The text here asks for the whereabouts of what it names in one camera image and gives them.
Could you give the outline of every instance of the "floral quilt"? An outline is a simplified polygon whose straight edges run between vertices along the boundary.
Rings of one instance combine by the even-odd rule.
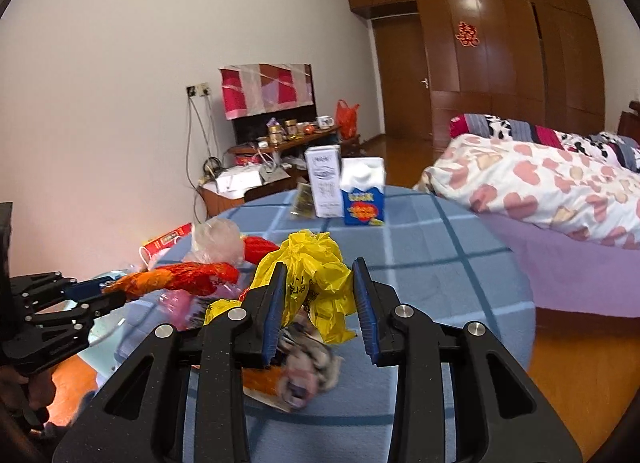
[[[640,249],[640,175],[578,152],[462,134],[418,189],[578,241]]]

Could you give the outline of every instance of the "wall socket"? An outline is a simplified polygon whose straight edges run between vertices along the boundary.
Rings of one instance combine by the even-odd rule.
[[[211,94],[211,89],[209,88],[208,82],[203,82],[201,84],[196,84],[194,86],[187,86],[187,96],[209,96]]]
[[[198,96],[208,96],[211,93],[209,84],[207,82],[196,84],[196,93],[198,93]]]

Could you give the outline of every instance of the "red cloth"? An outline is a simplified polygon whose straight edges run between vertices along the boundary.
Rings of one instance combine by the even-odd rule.
[[[227,120],[314,104],[308,64],[246,64],[220,72]]]
[[[558,139],[558,135],[552,128],[540,127],[539,125],[536,125],[536,134],[538,135],[538,139],[540,140],[540,145],[546,145],[549,147],[555,147],[560,150],[564,150],[560,143],[560,140]]]
[[[455,138],[460,134],[468,134],[469,127],[466,125],[466,118],[464,114],[459,114],[455,118],[452,118],[449,122],[449,136]]]

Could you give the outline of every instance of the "yellow plastic bag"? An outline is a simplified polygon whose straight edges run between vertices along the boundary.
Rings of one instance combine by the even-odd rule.
[[[293,321],[304,304],[327,344],[346,342],[356,336],[344,322],[345,316],[356,312],[353,274],[328,232],[313,234],[301,230],[290,234],[279,250],[260,261],[250,287],[269,284],[278,262],[287,265],[283,327]]]
[[[204,316],[204,325],[206,326],[218,315],[222,315],[223,313],[226,313],[230,309],[238,308],[241,305],[242,305],[242,302],[240,302],[239,300],[220,299],[220,300],[216,300],[215,302],[212,302],[211,304],[209,304],[209,307],[207,307],[207,312],[205,313],[205,316]]]

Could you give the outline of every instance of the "orange plastic bag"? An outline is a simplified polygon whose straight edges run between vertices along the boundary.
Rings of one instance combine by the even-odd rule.
[[[358,127],[358,108],[360,104],[349,107],[344,100],[338,100],[335,108],[335,123],[340,125],[340,137],[345,139],[354,138]]]

